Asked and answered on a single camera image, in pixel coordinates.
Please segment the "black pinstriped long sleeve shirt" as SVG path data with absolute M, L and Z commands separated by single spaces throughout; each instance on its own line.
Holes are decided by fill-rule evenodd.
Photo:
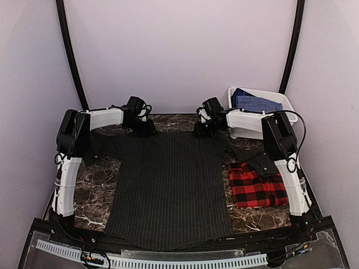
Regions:
M 196 138 L 190 132 L 147 137 L 92 132 L 84 163 L 104 157 L 121 163 L 105 233 L 153 251 L 233 235 L 223 185 L 224 152 L 260 174 L 277 172 L 263 149 L 239 149 L 222 133 Z

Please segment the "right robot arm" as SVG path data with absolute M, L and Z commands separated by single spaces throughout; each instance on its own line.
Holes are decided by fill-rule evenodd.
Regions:
M 308 225 L 315 217 L 310 212 L 312 207 L 306 179 L 299 162 L 302 143 L 297 137 L 287 117 L 292 110 L 277 112 L 262 111 L 259 116 L 260 127 L 266 156 L 274 162 L 288 196 L 290 220 L 293 226 L 286 231 L 286 238 L 291 243 L 298 243 L 308 233 Z M 249 121 L 245 119 L 244 110 L 230 108 L 225 110 L 217 98 L 210 98 L 196 109 L 200 121 L 196 124 L 199 136 L 213 135 L 226 129 L 243 128 Z

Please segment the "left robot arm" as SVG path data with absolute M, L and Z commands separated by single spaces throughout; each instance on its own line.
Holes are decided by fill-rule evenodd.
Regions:
M 50 211 L 50 219 L 61 223 L 57 235 L 65 243 L 75 244 L 79 240 L 79 231 L 72 227 L 75 220 L 74 194 L 80 164 L 90 148 L 90 132 L 107 126 L 121 126 L 140 136 L 154 135 L 154 123 L 148 118 L 151 111 L 151 105 L 132 96 L 123 106 L 80 111 L 69 109 L 65 112 L 56 138 L 54 163 L 57 175 Z

